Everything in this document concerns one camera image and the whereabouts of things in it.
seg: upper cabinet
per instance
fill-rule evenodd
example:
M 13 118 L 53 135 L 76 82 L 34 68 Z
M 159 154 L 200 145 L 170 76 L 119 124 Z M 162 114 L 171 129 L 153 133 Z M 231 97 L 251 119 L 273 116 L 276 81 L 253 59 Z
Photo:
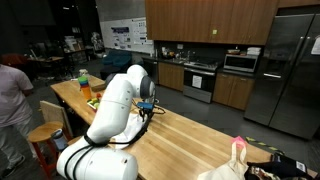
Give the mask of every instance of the upper cabinet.
M 146 0 L 148 38 L 264 45 L 278 0 Z
M 279 0 L 279 8 L 320 5 L 320 0 Z

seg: cup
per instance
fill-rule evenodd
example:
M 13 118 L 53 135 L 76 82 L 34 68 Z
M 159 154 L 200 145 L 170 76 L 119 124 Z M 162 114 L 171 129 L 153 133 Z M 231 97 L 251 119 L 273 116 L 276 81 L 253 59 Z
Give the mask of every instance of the cup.
M 82 91 L 84 98 L 86 100 L 91 99 L 91 90 L 88 82 L 88 78 L 86 76 L 78 77 L 78 81 L 80 84 L 80 90 Z

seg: lower cabinet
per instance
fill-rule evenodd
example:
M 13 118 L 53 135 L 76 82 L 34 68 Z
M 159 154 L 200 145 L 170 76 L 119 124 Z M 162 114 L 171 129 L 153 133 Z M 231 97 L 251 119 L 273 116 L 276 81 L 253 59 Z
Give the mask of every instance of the lower cabinet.
M 245 110 L 254 86 L 254 80 L 242 76 L 218 73 L 212 100 Z
M 159 84 L 183 91 L 183 66 L 159 62 Z

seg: white bag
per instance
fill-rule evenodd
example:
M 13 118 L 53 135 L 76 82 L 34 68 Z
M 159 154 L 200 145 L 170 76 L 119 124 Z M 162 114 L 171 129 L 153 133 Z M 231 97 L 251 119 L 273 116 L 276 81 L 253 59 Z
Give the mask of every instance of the white bag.
M 240 161 L 237 160 L 236 144 L 243 146 L 240 153 Z M 198 180 L 244 180 L 244 173 L 248 169 L 248 165 L 244 162 L 247 150 L 245 144 L 236 141 L 232 144 L 231 160 L 218 168 L 204 172 L 198 176 Z

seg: microwave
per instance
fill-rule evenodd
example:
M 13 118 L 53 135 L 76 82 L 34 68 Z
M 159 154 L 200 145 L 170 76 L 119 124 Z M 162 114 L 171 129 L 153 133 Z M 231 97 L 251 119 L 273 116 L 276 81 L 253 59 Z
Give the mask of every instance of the microwave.
M 224 69 L 231 69 L 243 72 L 254 72 L 258 62 L 256 55 L 231 55 L 227 54 L 224 59 Z

